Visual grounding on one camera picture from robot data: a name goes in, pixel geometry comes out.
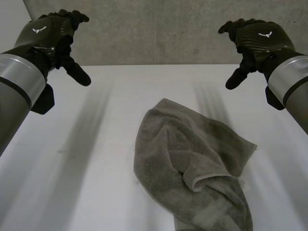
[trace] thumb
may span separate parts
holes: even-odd
[[[81,68],[81,66],[79,66],[79,64],[75,63],[72,57],[63,57],[61,60],[61,66],[66,70],[70,77],[82,86],[88,86],[91,84],[91,79],[88,74]]]
[[[245,48],[238,48],[238,52],[243,54],[243,59],[240,67],[237,68],[232,76],[226,82],[226,88],[232,90],[238,87],[246,78],[249,73],[257,71],[255,60],[252,54]]]

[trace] carbon fiber glove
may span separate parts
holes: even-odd
[[[73,36],[82,22],[89,18],[79,11],[42,15],[30,21],[20,33],[15,48],[5,53],[23,57],[33,63],[47,80],[48,72],[63,67],[68,75],[83,86],[91,83],[86,72],[70,57]],[[45,114],[54,106],[53,90],[46,85],[32,111]]]
[[[290,56],[300,55],[295,52],[294,45],[285,31],[274,22],[239,19],[236,22],[228,21],[218,32],[220,34],[228,32],[231,41],[236,45],[237,52],[243,55],[240,67],[234,71],[226,83],[226,88],[230,90],[239,86],[249,73],[255,71],[264,73],[268,81],[271,72],[280,63]],[[270,67],[265,65],[270,59],[277,59],[279,56],[283,56],[285,59],[278,58],[279,62],[270,61]],[[270,105],[278,110],[284,108],[268,87],[266,88],[266,96]]]
[[[70,45],[79,24],[88,21],[89,18],[79,11],[71,13],[60,10],[58,13],[42,15],[24,27],[15,47],[31,46],[35,52],[45,55],[50,70],[62,66],[68,75],[87,86],[91,83],[90,77],[70,57]]]

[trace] gray wall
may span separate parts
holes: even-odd
[[[20,0],[0,1],[0,53],[14,47],[25,23],[30,21],[25,5]]]
[[[61,8],[90,17],[75,37],[73,56],[82,65],[237,64],[228,20],[274,21],[299,52],[308,53],[307,0],[24,0],[32,18]]]

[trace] crumpled towel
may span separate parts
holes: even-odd
[[[252,231],[238,183],[257,146],[225,124],[167,99],[148,111],[136,144],[134,172],[181,231]]]

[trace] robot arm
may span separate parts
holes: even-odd
[[[14,49],[0,54],[0,156],[30,110],[44,114],[54,106],[51,70],[64,67],[81,85],[91,83],[70,57],[74,32],[87,21],[78,11],[43,15],[24,27]]]
[[[218,32],[227,32],[243,55],[226,87],[238,87],[249,73],[263,73],[268,103],[278,110],[286,108],[308,134],[308,56],[297,53],[286,32],[274,22],[240,19],[227,22]]]
[[[267,65],[275,66],[274,62],[269,59]],[[308,134],[308,56],[297,53],[279,64],[271,73],[268,86]]]

